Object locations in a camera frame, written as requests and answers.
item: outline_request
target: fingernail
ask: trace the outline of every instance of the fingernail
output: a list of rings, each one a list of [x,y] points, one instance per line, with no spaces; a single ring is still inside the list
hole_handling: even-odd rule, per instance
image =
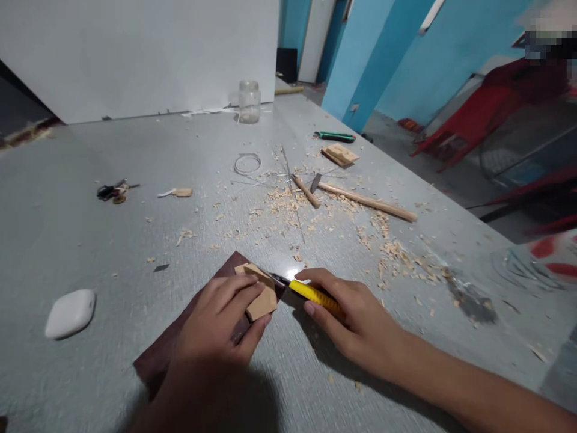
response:
[[[314,314],[314,304],[311,301],[305,302],[305,311],[312,316]]]

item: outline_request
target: white board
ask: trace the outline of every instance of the white board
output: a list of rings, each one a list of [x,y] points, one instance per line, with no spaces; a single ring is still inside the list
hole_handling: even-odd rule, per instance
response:
[[[331,25],[335,0],[312,0],[308,14],[307,33],[302,48],[299,81],[315,83],[320,59],[325,48],[326,34]]]
[[[2,0],[0,58],[63,122],[222,108],[275,90],[278,1]]]

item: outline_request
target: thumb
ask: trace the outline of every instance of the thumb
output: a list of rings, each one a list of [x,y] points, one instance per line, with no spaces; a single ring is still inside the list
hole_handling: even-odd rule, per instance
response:
[[[345,328],[335,317],[323,306],[307,301],[304,305],[305,311],[313,318],[324,332],[329,336],[339,351],[347,346],[348,341],[353,337],[353,333]]]
[[[272,315],[270,314],[257,319],[248,329],[245,336],[242,337],[240,344],[237,346],[237,350],[244,364],[248,365],[251,361],[252,354],[257,349],[258,343],[263,337],[264,329],[266,325],[269,324],[270,319],[272,319]]]

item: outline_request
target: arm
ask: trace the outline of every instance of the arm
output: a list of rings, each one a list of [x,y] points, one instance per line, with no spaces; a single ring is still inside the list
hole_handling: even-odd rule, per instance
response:
[[[345,311],[346,327],[320,305],[304,306],[345,357],[444,409],[472,432],[577,431],[574,414],[403,330],[364,284],[325,269],[305,269],[295,278],[321,284]]]
[[[186,321],[156,398],[130,433],[201,432],[223,406],[221,400],[252,358],[271,315],[255,321],[240,344],[230,341],[247,306],[264,289],[254,275],[215,278],[204,288]]]

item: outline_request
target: yellow utility knife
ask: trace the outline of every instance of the yellow utility knife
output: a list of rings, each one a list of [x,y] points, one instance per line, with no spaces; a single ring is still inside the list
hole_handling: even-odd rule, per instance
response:
[[[344,320],[346,314],[344,313],[341,306],[330,296],[325,295],[320,290],[315,289],[314,287],[307,286],[306,284],[301,283],[300,281],[296,280],[288,280],[280,275],[273,274],[272,272],[268,272],[268,274],[279,283],[283,284],[285,287],[297,292],[299,295],[304,296],[309,301],[312,301],[318,305],[323,306],[326,308],[333,316],[338,319]]]

